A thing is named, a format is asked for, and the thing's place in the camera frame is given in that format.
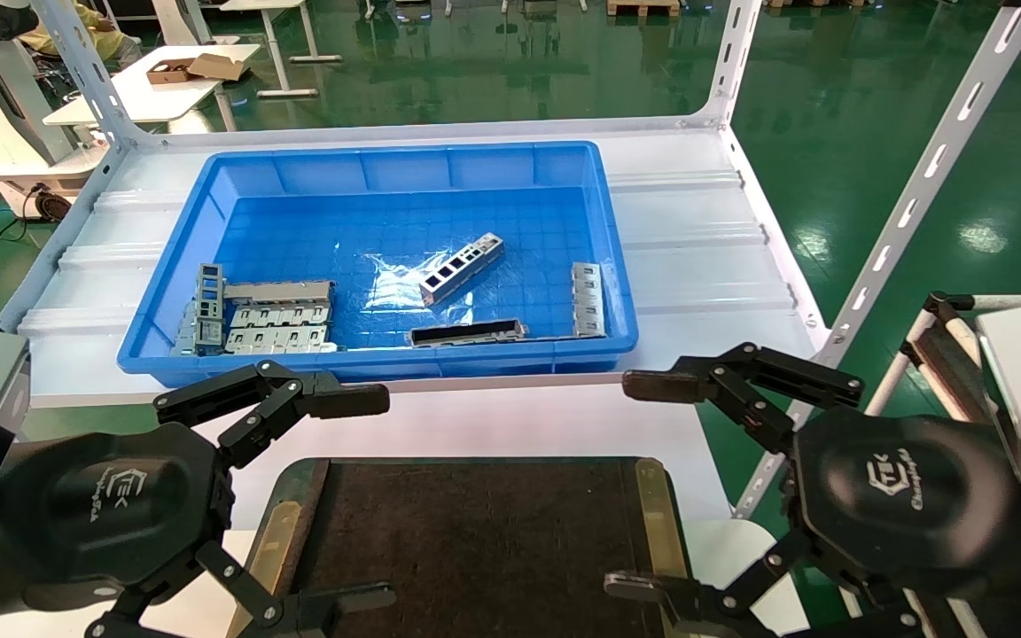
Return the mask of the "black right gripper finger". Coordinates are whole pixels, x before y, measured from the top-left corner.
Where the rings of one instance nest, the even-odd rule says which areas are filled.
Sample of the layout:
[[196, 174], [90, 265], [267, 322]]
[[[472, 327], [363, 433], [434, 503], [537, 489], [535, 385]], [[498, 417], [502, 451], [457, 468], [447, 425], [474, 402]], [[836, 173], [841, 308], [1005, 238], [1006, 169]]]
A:
[[743, 429], [767, 452], [791, 452], [794, 421], [767, 399], [789, 397], [812, 408], [858, 407], [859, 378], [795, 356], [743, 343], [713, 358], [681, 356], [664, 371], [632, 369], [621, 376], [627, 397], [641, 402], [709, 402]]
[[[805, 560], [838, 557], [834, 548], [813, 533], [791, 530], [768, 553], [740, 573], [727, 588], [696, 579], [652, 576], [635, 571], [613, 571], [604, 576], [612, 597], [657, 604], [668, 625], [682, 634], [706, 637], [778, 637], [753, 614], [753, 603]], [[919, 618], [904, 604], [833, 623], [808, 627], [789, 637], [918, 637]]]

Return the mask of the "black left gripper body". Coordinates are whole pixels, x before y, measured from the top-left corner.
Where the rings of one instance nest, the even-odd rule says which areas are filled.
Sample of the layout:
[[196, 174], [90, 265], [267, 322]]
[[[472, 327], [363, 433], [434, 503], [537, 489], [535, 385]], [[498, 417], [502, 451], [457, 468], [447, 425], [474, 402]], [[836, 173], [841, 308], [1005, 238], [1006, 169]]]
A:
[[0, 473], [0, 612], [80, 609], [102, 588], [163, 603], [232, 501], [223, 453], [186, 425], [21, 444]]

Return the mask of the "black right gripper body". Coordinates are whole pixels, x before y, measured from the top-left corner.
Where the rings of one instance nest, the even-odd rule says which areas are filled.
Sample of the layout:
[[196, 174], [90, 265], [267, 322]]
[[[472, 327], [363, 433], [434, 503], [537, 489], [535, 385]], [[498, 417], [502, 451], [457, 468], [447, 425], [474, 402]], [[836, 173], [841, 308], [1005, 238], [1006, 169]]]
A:
[[1021, 485], [984, 427], [832, 408], [791, 439], [812, 563], [840, 585], [942, 595], [987, 585]]

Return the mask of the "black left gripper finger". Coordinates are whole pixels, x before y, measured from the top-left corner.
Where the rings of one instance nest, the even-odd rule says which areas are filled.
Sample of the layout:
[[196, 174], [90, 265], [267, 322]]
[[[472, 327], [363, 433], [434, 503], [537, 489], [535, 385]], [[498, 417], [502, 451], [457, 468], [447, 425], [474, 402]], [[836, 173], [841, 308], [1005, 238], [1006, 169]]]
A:
[[174, 389], [154, 400], [154, 409], [160, 424], [188, 428], [243, 409], [218, 436], [224, 463], [242, 469], [301, 419], [384, 415], [390, 395], [381, 384], [346, 386], [328, 371], [299, 373], [264, 360]]
[[[251, 615], [240, 637], [330, 637], [344, 615], [381, 609], [396, 602], [396, 591], [388, 582], [273, 596], [213, 541], [196, 550], [195, 560]], [[139, 623], [151, 601], [146, 591], [126, 590], [111, 610], [90, 623], [86, 637], [173, 637]]]

